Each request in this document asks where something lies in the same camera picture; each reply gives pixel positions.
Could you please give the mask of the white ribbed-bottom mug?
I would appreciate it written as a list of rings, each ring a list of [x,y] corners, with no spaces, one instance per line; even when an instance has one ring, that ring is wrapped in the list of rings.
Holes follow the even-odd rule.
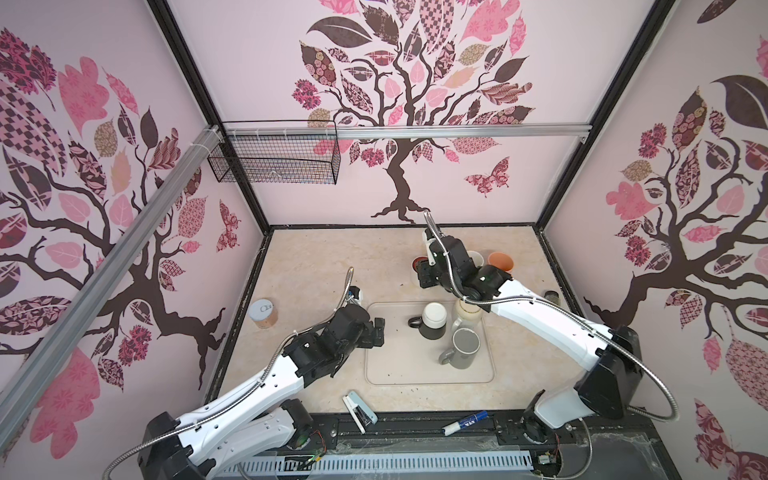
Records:
[[[485,259],[479,252],[469,250],[468,255],[477,267],[482,267],[485,265]]]

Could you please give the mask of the peach orange mug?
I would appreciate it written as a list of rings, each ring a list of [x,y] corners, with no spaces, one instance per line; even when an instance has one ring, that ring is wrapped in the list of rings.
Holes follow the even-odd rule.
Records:
[[[511,273],[514,269],[514,259],[503,252],[492,252],[487,257],[487,263],[504,272]]]

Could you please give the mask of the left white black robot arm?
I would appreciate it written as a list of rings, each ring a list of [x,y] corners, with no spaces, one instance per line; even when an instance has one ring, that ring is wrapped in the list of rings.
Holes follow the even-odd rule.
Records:
[[[260,372],[220,398],[178,418],[155,417],[143,442],[113,460],[103,478],[136,457],[145,479],[213,479],[264,450],[308,441],[314,422],[297,394],[334,377],[354,350],[384,343],[385,322],[361,306],[353,276],[349,269],[329,318],[289,334]]]

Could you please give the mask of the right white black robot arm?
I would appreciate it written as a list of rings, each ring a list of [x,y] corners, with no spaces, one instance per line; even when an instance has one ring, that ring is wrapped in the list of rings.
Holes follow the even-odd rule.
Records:
[[[431,213],[426,212],[424,219],[427,263],[418,268],[422,287],[441,286],[467,305],[526,328],[568,355],[583,371],[571,383],[534,396],[520,420],[529,442],[543,444],[565,424],[592,416],[621,420],[633,413],[665,423],[679,419],[679,404],[670,388],[642,360],[636,331],[590,321],[534,293],[503,269],[477,266],[463,242],[445,234]],[[669,414],[632,405],[643,379],[661,391]]]

